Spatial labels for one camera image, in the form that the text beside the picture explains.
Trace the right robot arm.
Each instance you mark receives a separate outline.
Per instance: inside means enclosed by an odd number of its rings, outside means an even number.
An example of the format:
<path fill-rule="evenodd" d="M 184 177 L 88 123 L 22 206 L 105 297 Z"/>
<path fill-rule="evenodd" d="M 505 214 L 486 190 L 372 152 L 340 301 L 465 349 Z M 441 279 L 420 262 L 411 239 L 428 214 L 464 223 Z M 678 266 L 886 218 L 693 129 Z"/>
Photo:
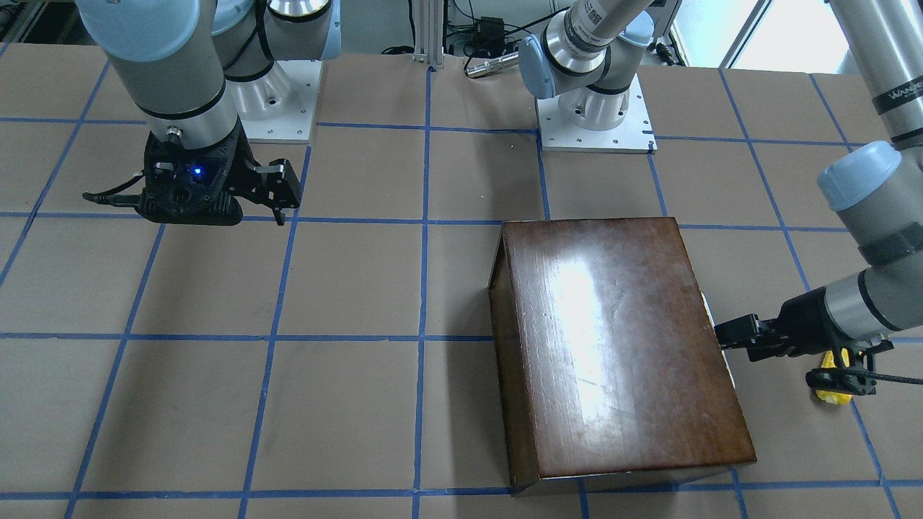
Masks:
<path fill-rule="evenodd" d="M 84 200 L 132 209 L 154 223 L 236 226 L 240 200 L 278 226 L 302 183 L 286 159 L 261 164 L 245 124 L 301 116 L 303 86 L 285 62 L 323 62 L 342 50 L 337 1 L 79 1 L 149 137 L 141 171 Z"/>

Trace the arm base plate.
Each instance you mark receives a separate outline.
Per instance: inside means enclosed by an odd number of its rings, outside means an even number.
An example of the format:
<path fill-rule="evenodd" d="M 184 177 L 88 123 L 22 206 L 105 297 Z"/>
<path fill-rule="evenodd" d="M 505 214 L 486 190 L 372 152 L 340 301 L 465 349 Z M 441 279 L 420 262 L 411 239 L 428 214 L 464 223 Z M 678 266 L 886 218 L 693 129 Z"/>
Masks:
<path fill-rule="evenodd" d="M 277 61 L 250 82 L 227 81 L 252 143 L 310 144 L 323 62 Z"/>
<path fill-rule="evenodd" d="M 638 75 L 625 92 L 579 89 L 535 101 L 544 150 L 652 154 L 658 150 Z"/>

